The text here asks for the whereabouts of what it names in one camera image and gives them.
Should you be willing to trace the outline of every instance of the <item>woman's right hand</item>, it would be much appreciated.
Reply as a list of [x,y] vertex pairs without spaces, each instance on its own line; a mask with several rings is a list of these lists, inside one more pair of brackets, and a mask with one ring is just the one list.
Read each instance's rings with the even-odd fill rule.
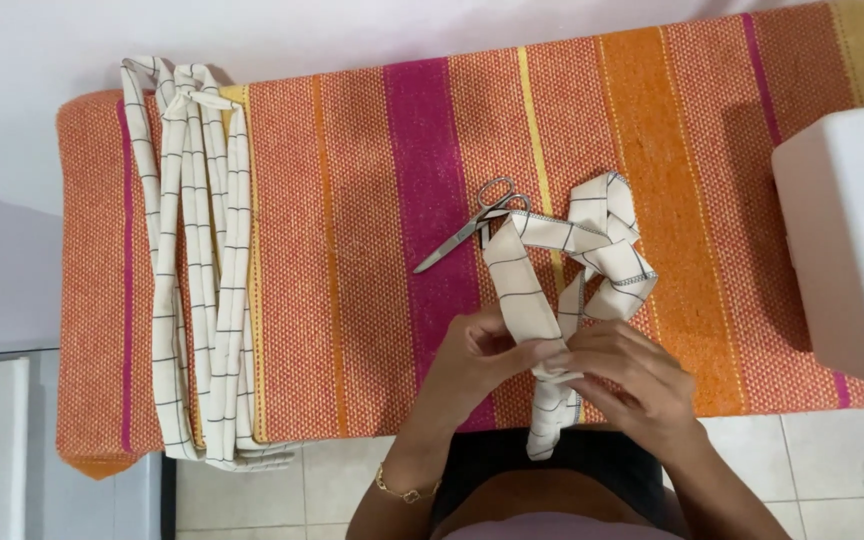
[[[692,411],[695,380],[662,346],[625,322],[604,321],[580,328],[568,348],[546,365],[584,373],[566,384],[662,464],[695,458],[709,448]],[[624,392],[614,394],[593,376]]]

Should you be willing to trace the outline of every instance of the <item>scissors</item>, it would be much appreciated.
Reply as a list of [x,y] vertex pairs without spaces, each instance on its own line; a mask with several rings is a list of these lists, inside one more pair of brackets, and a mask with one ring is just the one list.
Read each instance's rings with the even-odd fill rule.
[[[486,190],[499,183],[507,185],[508,189],[494,202],[483,201],[482,195],[485,194]],[[516,193],[516,183],[507,176],[500,176],[487,181],[486,184],[479,189],[479,193],[475,198],[478,201],[479,206],[482,207],[479,213],[470,217],[468,222],[465,223],[462,228],[459,228],[458,232],[452,234],[448,240],[442,242],[435,251],[432,251],[432,254],[428,255],[421,264],[415,267],[412,271],[413,274],[425,272],[429,266],[438,263],[441,258],[454,250],[456,246],[463,242],[463,240],[470,237],[476,231],[489,227],[489,221],[498,216],[489,217],[488,214],[495,210],[509,210],[508,204],[513,199],[519,199],[525,203],[525,212],[532,212],[532,202],[529,200],[529,197],[527,195],[522,195],[522,193]]]

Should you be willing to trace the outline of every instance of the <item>folded fabric strap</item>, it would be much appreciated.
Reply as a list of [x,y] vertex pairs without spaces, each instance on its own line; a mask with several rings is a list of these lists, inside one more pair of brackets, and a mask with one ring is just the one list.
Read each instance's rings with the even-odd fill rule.
[[[158,167],[138,71],[154,82],[162,112]],[[227,471],[285,467],[294,458],[291,450],[305,443],[259,444],[253,438],[255,378],[246,294],[251,178],[242,105],[219,96],[202,64],[177,66],[173,77],[161,58],[140,56],[124,59],[121,72],[154,272],[150,361],[165,455],[205,460]],[[227,139],[222,111],[231,111]],[[184,320],[176,279],[176,257],[182,256],[176,254],[180,198],[190,321]],[[204,448],[196,446],[189,420],[189,328]]]
[[[550,339],[566,351],[566,341],[583,317],[632,318],[658,278],[633,247],[638,240],[632,190],[617,172],[572,188],[567,221],[509,211],[505,223],[487,241],[483,259],[515,342]],[[563,251],[584,266],[559,294],[558,317],[543,294],[525,246]],[[583,306],[586,283],[596,275],[604,279]],[[548,460],[560,430],[579,422],[582,399],[563,383],[582,374],[544,365],[536,366],[532,373],[536,382],[526,452],[531,460]]]

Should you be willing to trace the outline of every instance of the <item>fingernail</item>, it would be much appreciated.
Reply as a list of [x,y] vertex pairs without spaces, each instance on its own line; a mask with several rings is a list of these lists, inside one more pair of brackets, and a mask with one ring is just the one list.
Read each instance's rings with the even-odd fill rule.
[[562,342],[556,341],[542,341],[538,345],[535,345],[533,349],[533,354],[535,358],[544,361],[554,355],[557,355],[562,351]]
[[556,354],[545,361],[545,367],[562,367],[569,363],[569,354],[562,352]]

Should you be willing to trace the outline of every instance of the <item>scissor blade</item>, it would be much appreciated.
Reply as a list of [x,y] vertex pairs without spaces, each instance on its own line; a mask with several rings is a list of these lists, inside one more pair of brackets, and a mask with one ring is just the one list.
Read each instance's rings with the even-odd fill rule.
[[419,274],[421,272],[425,272],[429,266],[438,263],[439,259],[445,257],[446,254],[454,250],[456,246],[462,243],[463,240],[467,239],[469,235],[474,233],[476,225],[478,225],[478,223],[472,221],[462,227],[455,234],[452,234],[448,240],[442,242],[435,251],[432,251],[432,254],[426,256],[424,261],[418,264],[418,266],[415,266],[415,269],[412,271],[412,273]]

